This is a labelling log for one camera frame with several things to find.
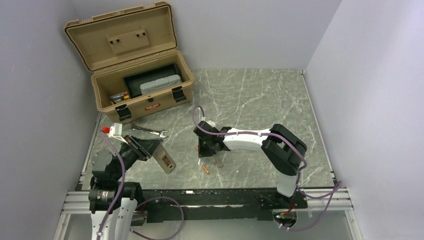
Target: toolbox latch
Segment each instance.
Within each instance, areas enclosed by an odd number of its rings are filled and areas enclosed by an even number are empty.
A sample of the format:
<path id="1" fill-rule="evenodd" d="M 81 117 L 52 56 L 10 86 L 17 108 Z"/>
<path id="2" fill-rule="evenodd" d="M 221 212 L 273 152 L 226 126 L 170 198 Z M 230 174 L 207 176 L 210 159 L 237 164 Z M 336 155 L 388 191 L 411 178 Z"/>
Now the toolbox latch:
<path id="1" fill-rule="evenodd" d="M 187 97 L 184 95 L 183 87 L 179 86 L 172 89 L 172 96 L 176 103 L 184 101 Z"/>
<path id="2" fill-rule="evenodd" d="M 119 121 L 124 121 L 131 118 L 131 111 L 126 104 L 115 107 L 119 115 Z"/>

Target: open-end wrench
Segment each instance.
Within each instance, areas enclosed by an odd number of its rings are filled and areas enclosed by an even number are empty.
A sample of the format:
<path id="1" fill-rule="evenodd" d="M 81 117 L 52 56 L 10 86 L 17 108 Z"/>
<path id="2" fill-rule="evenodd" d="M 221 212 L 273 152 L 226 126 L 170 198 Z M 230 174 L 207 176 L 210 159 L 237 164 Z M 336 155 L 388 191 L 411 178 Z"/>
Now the open-end wrench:
<path id="1" fill-rule="evenodd" d="M 149 128 L 145 128 L 145 127 L 142 127 L 142 126 L 137 126 L 137 125 L 135 125 L 133 122 L 131 122 L 131 123 L 129 124 L 129 126 L 130 126 L 131 130 L 141 130 L 141 131 L 145 131 L 145 132 L 148 132 L 148 133 L 151 133 L 151 134 L 158 135 L 159 137 L 161 137 L 161 138 L 163 138 L 163 139 L 166 139 L 167 137 L 169 137 L 169 136 L 166 136 L 166 135 L 165 135 L 165 133 L 168 133 L 168 132 L 169 132 L 168 130 L 160 130 L 160 131 L 156 131 L 156 130 L 149 129 Z"/>

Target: label sticker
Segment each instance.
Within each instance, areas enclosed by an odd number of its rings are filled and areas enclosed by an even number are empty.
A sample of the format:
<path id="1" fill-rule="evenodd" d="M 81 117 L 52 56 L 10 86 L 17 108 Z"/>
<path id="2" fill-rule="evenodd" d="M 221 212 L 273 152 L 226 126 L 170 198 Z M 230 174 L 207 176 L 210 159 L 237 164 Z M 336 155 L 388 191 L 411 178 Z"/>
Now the label sticker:
<path id="1" fill-rule="evenodd" d="M 150 109 L 154 109 L 154 108 L 157 108 L 157 107 L 159 107 L 161 104 L 160 103 L 156 103 L 155 105 L 151 105 L 151 106 L 148 106 L 148 107 L 146 107 L 144 110 L 150 110 Z"/>

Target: gray marble surface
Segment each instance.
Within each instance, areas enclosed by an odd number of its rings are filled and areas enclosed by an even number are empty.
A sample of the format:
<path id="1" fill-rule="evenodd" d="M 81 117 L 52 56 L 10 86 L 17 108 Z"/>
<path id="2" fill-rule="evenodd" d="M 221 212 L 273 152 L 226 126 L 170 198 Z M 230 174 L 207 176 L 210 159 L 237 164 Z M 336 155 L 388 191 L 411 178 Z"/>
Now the gray marble surface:
<path id="1" fill-rule="evenodd" d="M 177 164 L 166 174 L 151 158 L 137 161 L 130 168 L 125 181 L 140 182 L 144 189 L 211 189 L 211 188 L 266 188 L 276 187 L 278 172 L 263 152 L 233 150 L 219 152 L 224 167 L 217 168 L 213 157 L 199 160 L 195 146 L 198 138 L 193 133 L 191 112 L 201 105 L 206 120 L 214 121 L 221 129 L 230 126 L 239 130 L 262 130 L 275 123 L 283 124 L 303 142 L 308 150 L 308 167 L 301 173 L 302 187 L 332 187 L 330 167 L 325 155 L 317 123 L 299 70 L 275 69 L 198 69 L 195 77 L 192 102 L 172 107 L 135 121 L 142 127 L 169 130 L 164 147 Z M 99 128 L 112 122 L 101 116 Z M 141 131 L 123 127 L 123 135 L 138 138 L 155 138 Z M 118 148 L 119 142 L 113 141 Z M 91 156 L 109 150 L 96 136 Z M 205 165 L 210 174 L 206 174 Z M 92 164 L 88 161 L 82 189 L 89 189 Z"/>

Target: tan toolbox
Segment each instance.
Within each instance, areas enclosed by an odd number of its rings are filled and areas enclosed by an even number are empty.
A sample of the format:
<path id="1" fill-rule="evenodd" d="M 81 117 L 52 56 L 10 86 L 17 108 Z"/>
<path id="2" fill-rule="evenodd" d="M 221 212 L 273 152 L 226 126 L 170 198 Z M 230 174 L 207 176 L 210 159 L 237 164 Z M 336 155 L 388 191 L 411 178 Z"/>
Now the tan toolbox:
<path id="1" fill-rule="evenodd" d="M 115 123 L 128 123 L 193 99 L 194 76 L 178 46 L 171 6 L 157 2 L 70 21 L 66 35 L 88 70 L 99 112 Z M 181 83 L 113 104 L 110 97 L 126 92 L 123 78 L 175 64 Z"/>

